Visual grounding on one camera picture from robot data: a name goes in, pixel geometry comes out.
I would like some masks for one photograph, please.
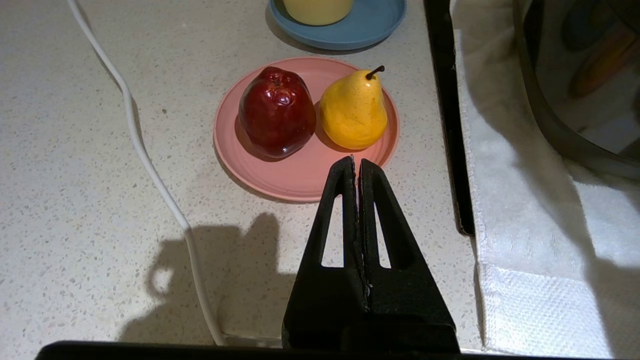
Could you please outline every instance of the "apple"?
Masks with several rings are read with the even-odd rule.
[[[300,150],[316,130],[316,110],[304,80],[273,66],[247,86],[238,116],[253,146],[270,158]]]

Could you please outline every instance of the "blue plate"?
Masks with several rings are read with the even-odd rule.
[[[325,26],[295,21],[282,0],[270,0],[269,9],[278,25],[292,38],[327,50],[354,50],[386,39],[400,25],[406,0],[354,0],[349,14]]]

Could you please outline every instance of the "towel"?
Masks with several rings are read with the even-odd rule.
[[[511,0],[451,5],[487,350],[640,357],[639,183],[564,160],[527,100]]]

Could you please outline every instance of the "white cable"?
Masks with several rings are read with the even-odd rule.
[[[82,28],[82,31],[84,32],[86,37],[91,42],[91,45],[95,49],[95,52],[98,53],[98,56],[100,56],[100,59],[102,59],[104,64],[107,66],[107,69],[109,69],[109,72],[111,73],[111,75],[113,75],[113,77],[118,82],[118,85],[120,85],[122,96],[124,97],[124,108],[125,108],[125,112],[127,113],[127,122],[129,123],[129,134],[131,135],[131,141],[133,142],[133,147],[136,149],[136,152],[138,153],[138,156],[142,161],[142,165],[145,166],[145,169],[149,173],[151,180],[153,180],[156,188],[158,189],[158,191],[160,191],[160,195],[162,195],[162,198],[166,202],[166,205],[169,207],[169,209],[175,216],[175,219],[178,220],[178,223],[180,224],[180,226],[182,227],[182,230],[184,231],[184,238],[186,240],[187,249],[189,251],[189,260],[191,261],[191,271],[193,272],[193,282],[195,283],[196,293],[198,294],[198,301],[200,302],[200,307],[202,308],[202,314],[204,315],[204,319],[207,322],[207,326],[209,328],[209,331],[211,332],[211,336],[213,337],[213,340],[219,346],[225,345],[225,339],[216,321],[216,314],[211,309],[211,306],[209,304],[209,299],[207,298],[207,291],[205,289],[205,285],[202,280],[202,275],[200,271],[200,262],[198,260],[198,250],[196,249],[195,241],[193,241],[193,232],[191,231],[191,226],[189,225],[189,222],[182,214],[182,211],[180,210],[178,205],[173,200],[173,197],[171,196],[169,191],[164,186],[162,179],[160,179],[160,177],[158,176],[158,173],[156,172],[153,164],[151,164],[151,160],[149,160],[149,156],[147,155],[147,152],[144,146],[142,145],[142,140],[140,139],[140,135],[138,134],[138,130],[136,128],[136,122],[133,117],[133,107],[132,107],[132,101],[131,101],[132,98],[131,98],[131,93],[129,92],[129,87],[127,86],[127,83],[124,81],[124,78],[122,77],[122,75],[120,75],[116,67],[112,64],[111,60],[109,60],[109,57],[107,56],[107,54],[104,52],[104,50],[102,50],[102,47],[98,43],[98,40],[95,39],[93,33],[91,32],[91,29],[89,29],[89,26],[84,21],[82,15],[80,14],[80,10],[78,9],[76,0],[67,0],[67,1],[69,3],[69,6],[71,7],[71,11],[74,13],[74,17],[76,18],[76,21],[80,25],[80,28]]]

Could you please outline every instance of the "yellow pear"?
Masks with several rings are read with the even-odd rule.
[[[337,145],[366,149],[380,139],[387,128],[387,111],[377,69],[358,70],[336,80],[320,99],[321,123]]]

